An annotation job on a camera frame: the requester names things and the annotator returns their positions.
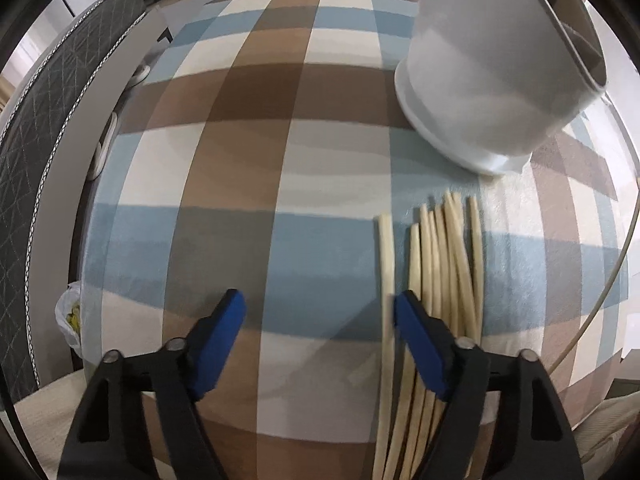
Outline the separate wooden chopstick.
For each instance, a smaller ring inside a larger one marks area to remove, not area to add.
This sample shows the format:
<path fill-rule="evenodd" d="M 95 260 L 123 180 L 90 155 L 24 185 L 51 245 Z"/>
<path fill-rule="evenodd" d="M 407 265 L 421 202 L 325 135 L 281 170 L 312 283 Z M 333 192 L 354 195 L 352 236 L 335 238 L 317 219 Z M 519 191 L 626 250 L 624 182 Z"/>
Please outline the separate wooden chopstick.
<path fill-rule="evenodd" d="M 394 388 L 395 336 L 393 328 L 393 303 L 395 288 L 395 248 L 393 220 L 390 214 L 378 217 L 378 258 L 380 258 L 381 291 L 381 376 L 378 395 L 378 429 L 373 479 L 382 479 L 385 469 L 387 445 L 390 438 L 390 419 Z"/>

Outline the wooden chopstick rightmost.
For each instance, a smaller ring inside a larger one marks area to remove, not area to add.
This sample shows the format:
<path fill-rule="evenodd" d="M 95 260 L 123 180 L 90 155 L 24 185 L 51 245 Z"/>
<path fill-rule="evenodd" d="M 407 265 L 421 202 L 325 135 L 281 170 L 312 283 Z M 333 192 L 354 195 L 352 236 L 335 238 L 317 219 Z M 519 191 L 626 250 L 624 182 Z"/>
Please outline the wooden chopstick rightmost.
<path fill-rule="evenodd" d="M 476 316 L 476 336 L 477 342 L 482 341 L 482 330 L 484 321 L 484 285 L 485 266 L 482 225 L 480 224 L 480 208 L 478 208 L 477 198 L 471 196 L 468 199 L 471 242 L 473 251 L 473 292 Z"/>

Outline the white plastic bag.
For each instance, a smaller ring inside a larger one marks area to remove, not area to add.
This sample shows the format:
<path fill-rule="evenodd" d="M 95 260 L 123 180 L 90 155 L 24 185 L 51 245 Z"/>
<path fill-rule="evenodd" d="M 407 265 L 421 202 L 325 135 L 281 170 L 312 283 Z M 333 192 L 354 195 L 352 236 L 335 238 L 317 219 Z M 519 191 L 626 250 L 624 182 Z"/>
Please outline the white plastic bag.
<path fill-rule="evenodd" d="M 80 283 L 73 282 L 68 284 L 66 291 L 62 293 L 56 302 L 54 316 L 66 344 L 81 358 L 80 296 Z"/>

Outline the plaid checkered rug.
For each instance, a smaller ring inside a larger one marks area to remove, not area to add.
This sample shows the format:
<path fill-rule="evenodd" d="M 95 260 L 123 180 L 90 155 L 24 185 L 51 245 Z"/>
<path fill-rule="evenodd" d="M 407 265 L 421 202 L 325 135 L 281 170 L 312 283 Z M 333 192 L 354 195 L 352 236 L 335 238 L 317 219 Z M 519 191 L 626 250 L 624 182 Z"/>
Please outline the plaid checkered rug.
<path fill-rule="evenodd" d="M 483 344 L 552 362 L 611 272 L 637 196 L 601 103 L 515 176 L 434 151 L 397 104 L 416 0 L 198 0 L 128 102 L 81 271 L 82 348 L 154 351 L 229 288 L 247 312 L 198 409 L 232 479 L 367 479 L 398 245 L 447 191 L 480 203 Z"/>

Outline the dark grey quilted mattress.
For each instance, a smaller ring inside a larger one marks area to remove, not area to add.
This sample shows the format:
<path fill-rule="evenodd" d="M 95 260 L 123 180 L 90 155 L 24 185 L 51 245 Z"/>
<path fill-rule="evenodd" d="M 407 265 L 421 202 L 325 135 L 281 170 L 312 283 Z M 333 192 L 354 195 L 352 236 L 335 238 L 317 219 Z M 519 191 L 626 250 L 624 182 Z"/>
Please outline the dark grey quilted mattress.
<path fill-rule="evenodd" d="M 145 14 L 144 0 L 98 0 L 38 58 L 1 119 L 1 371 L 11 400 L 35 392 L 26 289 L 43 176 L 90 77 Z"/>

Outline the white grey utensil holder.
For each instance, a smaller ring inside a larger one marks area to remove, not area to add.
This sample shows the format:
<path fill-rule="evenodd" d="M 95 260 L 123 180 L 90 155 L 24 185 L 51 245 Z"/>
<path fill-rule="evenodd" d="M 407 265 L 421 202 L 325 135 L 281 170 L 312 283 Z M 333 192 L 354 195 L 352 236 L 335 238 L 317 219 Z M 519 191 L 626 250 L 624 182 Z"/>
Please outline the white grey utensil holder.
<path fill-rule="evenodd" d="M 582 0 L 418 0 L 395 70 L 398 102 L 420 136 L 490 176 L 521 172 L 607 82 Z"/>

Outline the grey bed frame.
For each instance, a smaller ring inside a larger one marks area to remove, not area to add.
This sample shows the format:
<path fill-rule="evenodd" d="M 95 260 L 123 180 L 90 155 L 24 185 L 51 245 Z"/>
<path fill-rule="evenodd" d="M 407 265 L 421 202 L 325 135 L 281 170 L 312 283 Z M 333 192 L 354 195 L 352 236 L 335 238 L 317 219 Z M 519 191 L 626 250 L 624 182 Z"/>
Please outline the grey bed frame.
<path fill-rule="evenodd" d="M 76 214 L 94 151 L 127 82 L 166 28 L 163 13 L 153 8 L 117 38 L 81 87 L 44 167 L 25 269 L 27 343 L 38 388 L 72 370 L 54 307 L 66 291 Z"/>

